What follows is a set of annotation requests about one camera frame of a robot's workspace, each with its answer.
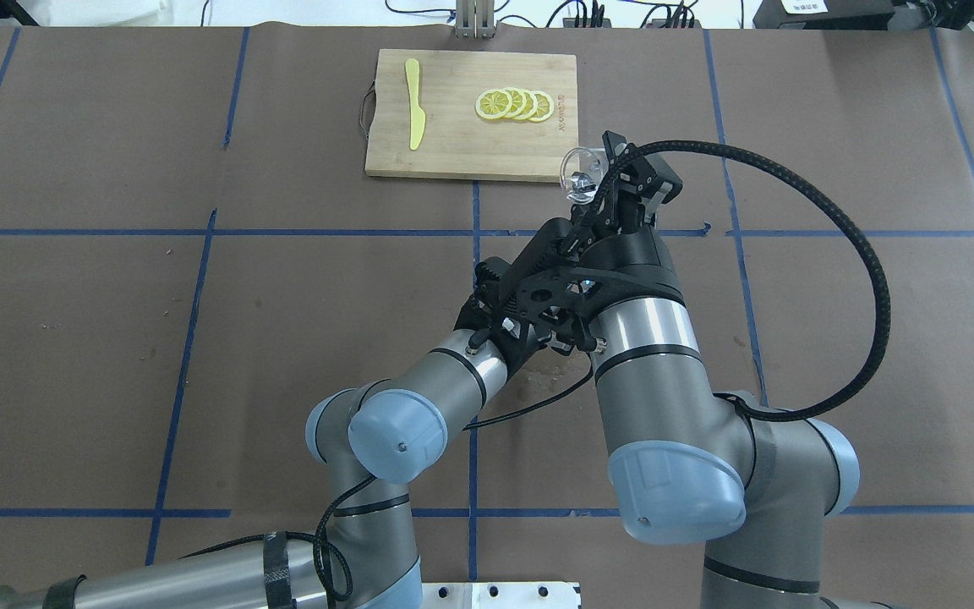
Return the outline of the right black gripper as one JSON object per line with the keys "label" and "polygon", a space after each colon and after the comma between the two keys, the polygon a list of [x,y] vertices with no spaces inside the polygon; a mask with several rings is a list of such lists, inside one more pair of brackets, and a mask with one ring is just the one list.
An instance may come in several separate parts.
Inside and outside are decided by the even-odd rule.
{"label": "right black gripper", "polygon": [[671,253],[654,225],[660,207],[681,193],[679,174],[657,155],[639,157],[621,173],[617,158],[627,140],[606,132],[602,147],[610,165],[598,193],[590,204],[572,204],[572,258],[580,280],[592,283],[588,308],[599,315],[644,298],[684,305]]}

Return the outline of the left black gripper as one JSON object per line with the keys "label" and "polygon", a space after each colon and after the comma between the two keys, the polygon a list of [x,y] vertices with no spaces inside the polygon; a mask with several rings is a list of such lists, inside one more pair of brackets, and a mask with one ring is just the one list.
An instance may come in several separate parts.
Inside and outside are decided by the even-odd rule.
{"label": "left black gripper", "polygon": [[468,346],[479,349],[493,343],[512,377],[539,351],[539,336],[529,322],[519,319],[509,297],[502,293],[509,262],[480,262],[473,273],[473,290],[464,302],[456,329],[473,333]]}

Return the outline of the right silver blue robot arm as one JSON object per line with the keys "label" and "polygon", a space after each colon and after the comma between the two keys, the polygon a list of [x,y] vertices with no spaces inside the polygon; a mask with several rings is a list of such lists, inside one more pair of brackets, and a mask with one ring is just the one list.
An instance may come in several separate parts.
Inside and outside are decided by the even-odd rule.
{"label": "right silver blue robot arm", "polygon": [[[703,608],[851,608],[822,591],[828,517],[851,504],[861,464],[851,441],[819,420],[873,377],[889,339],[889,290],[873,247],[839,207],[768,158],[719,143],[636,146],[605,132],[595,197],[573,209],[564,251],[609,272],[583,315],[623,527],[650,545],[703,543]],[[871,274],[876,337],[862,370],[800,411],[712,390],[657,208],[680,192],[662,161],[686,151],[739,161],[793,186],[844,232]]]}

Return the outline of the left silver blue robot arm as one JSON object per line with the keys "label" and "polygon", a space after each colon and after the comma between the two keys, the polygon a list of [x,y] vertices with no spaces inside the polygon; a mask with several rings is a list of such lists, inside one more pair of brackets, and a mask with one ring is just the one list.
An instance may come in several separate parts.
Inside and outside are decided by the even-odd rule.
{"label": "left silver blue robot arm", "polygon": [[330,491],[309,410],[416,361],[470,284],[468,263],[294,272],[225,251],[169,339],[89,278],[50,304],[0,288],[0,584],[312,528]]}

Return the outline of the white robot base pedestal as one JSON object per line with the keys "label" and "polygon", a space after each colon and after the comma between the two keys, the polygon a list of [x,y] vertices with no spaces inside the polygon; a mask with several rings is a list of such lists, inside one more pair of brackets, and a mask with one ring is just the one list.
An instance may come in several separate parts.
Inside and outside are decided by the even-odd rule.
{"label": "white robot base pedestal", "polygon": [[423,583],[395,586],[364,608],[581,608],[578,583],[565,581]]}

